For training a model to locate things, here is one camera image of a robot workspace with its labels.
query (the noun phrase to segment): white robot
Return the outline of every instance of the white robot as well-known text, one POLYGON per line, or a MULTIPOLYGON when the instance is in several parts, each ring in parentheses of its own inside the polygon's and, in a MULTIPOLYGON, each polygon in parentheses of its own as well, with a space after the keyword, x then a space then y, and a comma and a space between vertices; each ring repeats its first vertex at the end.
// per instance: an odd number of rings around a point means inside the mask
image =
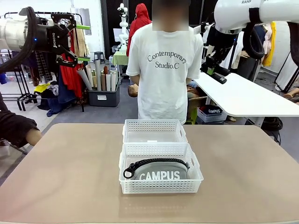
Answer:
POLYGON ((121 13, 121 23, 120 27, 122 29, 122 34, 119 35, 121 40, 120 45, 120 52, 126 53, 127 52, 127 40, 129 39, 129 35, 127 34, 127 27, 129 24, 127 23, 127 16, 128 16, 128 8, 121 3, 121 6, 117 9, 121 13))
MULTIPOLYGON (((126 32, 128 9, 121 4, 118 10, 121 13, 122 21, 121 51, 125 52, 127 49, 126 40, 128 39, 126 32)), ((288 22, 291 33, 291 55, 293 61, 299 66, 298 11, 299 0, 218 0, 214 11, 215 23, 210 27, 207 38, 207 44, 214 46, 214 49, 206 57, 206 62, 203 63, 201 70, 224 84, 226 81, 224 77, 229 74, 229 70, 222 68, 220 63, 233 47, 238 33, 243 29, 245 50, 252 58, 259 59, 263 56, 263 46, 253 27, 257 24, 272 21, 288 22), (252 43, 254 42, 258 49, 256 47, 253 49, 252 43)), ((15 24, 12 21, 6 22, 0 19, 0 49, 21 50, 18 57, 0 65, 0 73, 8 71, 17 63, 21 63, 25 56, 31 54, 33 50, 54 52, 57 54, 58 64, 69 67, 74 66, 76 57, 68 48, 67 41, 69 30, 58 25, 59 19, 69 17, 72 28, 76 27, 72 15, 52 15, 54 17, 54 26, 37 25, 31 7, 23 9, 21 15, 27 15, 28 21, 18 21, 15 24), (73 56, 73 62, 62 60, 59 55, 63 53, 73 56)), ((206 27, 205 24, 202 24, 195 30, 204 32, 206 27)))

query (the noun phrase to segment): plastic basket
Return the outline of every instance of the plastic basket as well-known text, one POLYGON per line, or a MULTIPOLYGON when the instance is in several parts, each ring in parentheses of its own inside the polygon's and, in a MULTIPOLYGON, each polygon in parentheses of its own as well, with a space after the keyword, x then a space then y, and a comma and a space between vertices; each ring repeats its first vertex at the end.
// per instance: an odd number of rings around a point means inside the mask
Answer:
POLYGON ((215 121, 223 121, 223 120, 226 120, 226 117, 227 117, 227 114, 224 113, 224 112, 222 112, 221 114, 209 114, 209 115, 206 115, 199 108, 198 108, 197 115, 205 123, 215 122, 215 121))
POLYGON ((179 120, 126 120, 123 142, 188 142, 179 120))
POLYGON ((120 155, 120 184, 123 194, 196 193, 203 176, 188 143, 124 143, 120 155), (150 158, 177 158, 190 167, 187 180, 127 180, 123 171, 131 163, 150 158))

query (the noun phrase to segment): person's hand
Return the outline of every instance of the person's hand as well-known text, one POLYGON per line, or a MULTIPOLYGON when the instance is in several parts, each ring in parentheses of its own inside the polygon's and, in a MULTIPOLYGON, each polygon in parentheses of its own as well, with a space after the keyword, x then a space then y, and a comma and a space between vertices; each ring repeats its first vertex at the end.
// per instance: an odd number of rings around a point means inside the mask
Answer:
POLYGON ((245 50, 241 52, 241 57, 249 58, 250 56, 247 54, 245 50))

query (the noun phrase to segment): red garment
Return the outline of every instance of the red garment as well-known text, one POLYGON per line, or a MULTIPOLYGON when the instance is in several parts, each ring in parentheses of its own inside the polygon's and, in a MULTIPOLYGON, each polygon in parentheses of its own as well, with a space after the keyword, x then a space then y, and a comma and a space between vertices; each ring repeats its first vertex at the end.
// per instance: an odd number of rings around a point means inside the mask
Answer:
MULTIPOLYGON (((71 36, 71 51, 74 52, 74 41, 76 40, 74 39, 73 31, 69 32, 69 35, 71 36)), ((62 55, 62 58, 66 61, 71 61, 65 54, 62 55)), ((82 98, 82 78, 77 71, 82 67, 82 64, 77 64, 75 68, 60 66, 64 84, 67 86, 68 90, 74 90, 74 93, 78 98, 82 98)))
POLYGON ((137 5, 136 14, 137 14, 137 19, 132 22, 131 27, 130 27, 129 41, 128 41, 128 47, 127 47, 127 56, 129 56, 131 40, 132 40, 134 33, 141 27, 144 27, 145 25, 148 25, 151 23, 151 20, 149 18, 149 13, 148 13, 148 10, 147 10, 145 4, 141 3, 141 4, 137 5))

